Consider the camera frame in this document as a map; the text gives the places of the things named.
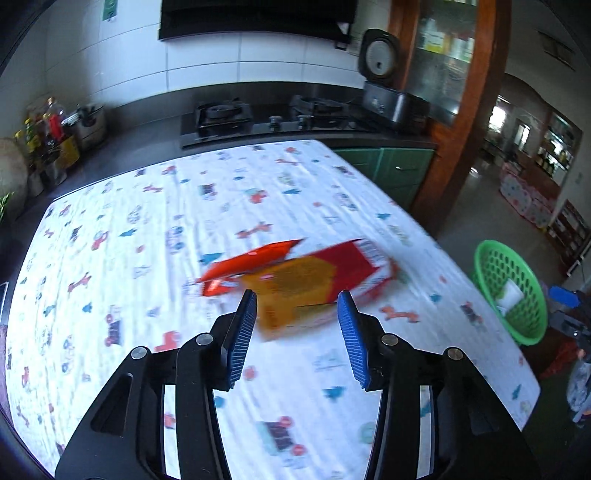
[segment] green basket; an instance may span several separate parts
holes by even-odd
[[[474,254],[473,282],[491,304],[505,328],[521,345],[535,345],[548,326],[546,300],[542,288],[527,263],[508,246],[484,240]],[[496,307],[507,278],[523,292],[523,299],[503,317]]]

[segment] stove knob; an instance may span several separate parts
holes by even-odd
[[[297,116],[297,127],[299,130],[306,130],[310,128],[312,123],[312,117],[310,115],[298,115]]]
[[[273,115],[269,117],[269,126],[272,130],[279,130],[281,128],[281,122],[283,117],[280,115]]]

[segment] gas stove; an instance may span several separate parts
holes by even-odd
[[[181,117],[181,147],[243,136],[378,131],[371,122],[352,116],[347,103],[296,95],[282,110],[288,113],[256,118],[251,106],[237,99],[204,103]]]

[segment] glass cabinet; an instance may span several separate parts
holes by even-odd
[[[421,0],[406,90],[431,103],[431,117],[451,126],[474,52],[477,0]]]

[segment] white cloth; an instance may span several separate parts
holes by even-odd
[[[294,257],[355,238],[379,245],[397,279],[362,310],[415,348],[462,348],[523,428],[540,388],[486,300],[371,181],[323,144],[294,141],[167,161],[50,206],[18,277],[7,340],[12,416],[33,455],[55,471],[133,347],[175,348],[236,309],[239,294],[199,296],[193,280],[209,264],[298,238]],[[338,322],[272,342],[255,329],[242,379],[216,404],[235,480],[363,478],[379,393],[353,379]],[[165,414],[167,471],[178,476],[174,387]]]

